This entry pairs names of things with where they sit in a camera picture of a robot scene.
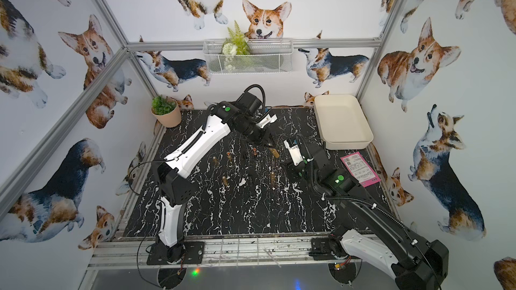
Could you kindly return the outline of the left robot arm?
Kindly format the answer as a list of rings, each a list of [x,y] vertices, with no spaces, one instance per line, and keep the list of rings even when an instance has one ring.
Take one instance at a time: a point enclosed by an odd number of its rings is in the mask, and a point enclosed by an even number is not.
[[[198,189],[189,180],[194,167],[220,140],[236,132],[250,145],[275,148],[269,124],[277,117],[266,111],[262,86],[247,87],[236,101],[222,101],[207,109],[202,126],[174,152],[152,164],[161,202],[160,229],[152,253],[161,262],[183,259],[185,205]]]

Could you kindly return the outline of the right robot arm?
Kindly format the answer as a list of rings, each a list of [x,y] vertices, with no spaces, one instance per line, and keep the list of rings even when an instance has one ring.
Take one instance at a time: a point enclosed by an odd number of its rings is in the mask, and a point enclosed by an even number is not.
[[[399,289],[440,289],[447,277],[449,250],[428,241],[376,203],[366,188],[344,168],[333,166],[326,152],[303,137],[287,138],[291,159],[283,164],[323,200],[354,213],[373,232],[370,239],[352,228],[336,228],[329,236],[329,254],[357,257],[390,276]]]

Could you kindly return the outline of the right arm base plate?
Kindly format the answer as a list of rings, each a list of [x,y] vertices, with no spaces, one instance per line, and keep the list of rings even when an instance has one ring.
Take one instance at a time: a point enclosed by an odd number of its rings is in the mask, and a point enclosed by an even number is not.
[[[351,256],[337,240],[331,238],[312,238],[309,256],[314,260],[357,259],[357,256]]]

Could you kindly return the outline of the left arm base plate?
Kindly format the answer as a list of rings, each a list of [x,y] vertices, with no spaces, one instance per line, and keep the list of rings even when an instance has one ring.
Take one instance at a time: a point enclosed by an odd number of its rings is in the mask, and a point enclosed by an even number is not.
[[[159,240],[151,245],[146,264],[201,264],[205,245],[204,242],[179,242],[168,247]]]

